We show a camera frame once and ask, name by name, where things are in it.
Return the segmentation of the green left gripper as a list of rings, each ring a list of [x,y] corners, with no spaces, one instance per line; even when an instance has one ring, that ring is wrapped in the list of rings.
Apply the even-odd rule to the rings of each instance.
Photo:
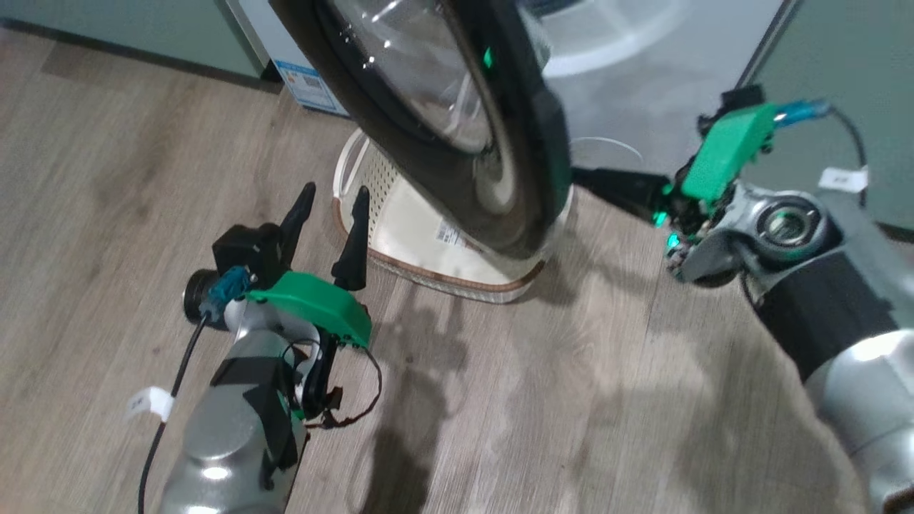
[[[278,225],[278,261],[291,266],[301,229],[311,215],[316,183],[308,182]],[[247,299],[271,303],[294,318],[308,321],[347,345],[368,349],[372,322],[368,311],[348,291],[366,287],[370,228],[370,192],[360,186],[352,209],[353,225],[345,247],[332,266],[334,284],[310,273],[286,272],[268,289],[252,289]]]

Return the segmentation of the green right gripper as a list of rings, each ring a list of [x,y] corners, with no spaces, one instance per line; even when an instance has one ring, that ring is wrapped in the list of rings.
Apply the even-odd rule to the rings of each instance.
[[[581,167],[571,170],[572,182],[649,224],[669,221],[667,266],[677,271],[724,218],[741,171],[770,144],[778,111],[756,104],[724,114],[673,182],[655,173]]]

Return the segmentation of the black round washing machine door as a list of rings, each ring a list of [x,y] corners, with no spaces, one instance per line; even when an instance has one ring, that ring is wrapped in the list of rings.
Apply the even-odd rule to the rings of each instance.
[[[398,172],[471,241],[529,259],[571,186],[567,120],[517,0],[269,0]]]

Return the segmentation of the cream perforated laundry basket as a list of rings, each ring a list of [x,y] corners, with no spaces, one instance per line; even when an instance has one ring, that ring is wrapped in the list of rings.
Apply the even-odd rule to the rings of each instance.
[[[544,253],[515,260],[494,253],[435,251],[433,235],[438,222],[446,218],[356,128],[347,138],[333,174],[331,211],[343,237],[351,231],[351,212],[360,186],[370,192],[368,254],[375,263],[420,286],[494,305],[511,303],[532,286],[551,259],[551,249],[574,202],[574,194],[569,192]]]

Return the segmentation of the white washing machine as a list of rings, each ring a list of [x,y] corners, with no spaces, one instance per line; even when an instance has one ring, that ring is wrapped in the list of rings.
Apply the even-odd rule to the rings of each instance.
[[[583,140],[612,140],[598,167],[674,172],[700,146],[696,121],[738,78],[783,0],[578,0],[523,10],[540,69],[567,120],[571,169]],[[239,0],[272,61],[315,69],[269,0]]]

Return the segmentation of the white basket barcode label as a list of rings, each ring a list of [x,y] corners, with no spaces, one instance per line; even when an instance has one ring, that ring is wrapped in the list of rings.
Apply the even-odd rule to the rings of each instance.
[[[466,236],[459,228],[455,228],[446,219],[438,222],[437,228],[433,235],[434,250],[445,253],[445,251],[463,251],[464,253],[473,253],[476,255],[487,254],[488,251]]]

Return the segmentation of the blue energy label sticker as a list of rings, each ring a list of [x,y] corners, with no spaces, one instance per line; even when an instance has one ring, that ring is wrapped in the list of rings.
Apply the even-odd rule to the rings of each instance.
[[[308,66],[287,61],[272,61],[294,100],[303,107],[324,113],[349,117],[346,109],[332,94],[319,73]]]

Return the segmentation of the pale green cabinet with drawer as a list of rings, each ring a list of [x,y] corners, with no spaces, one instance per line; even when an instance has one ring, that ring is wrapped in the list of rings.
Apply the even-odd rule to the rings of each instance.
[[[0,19],[261,78],[270,59],[239,0],[0,0]]]

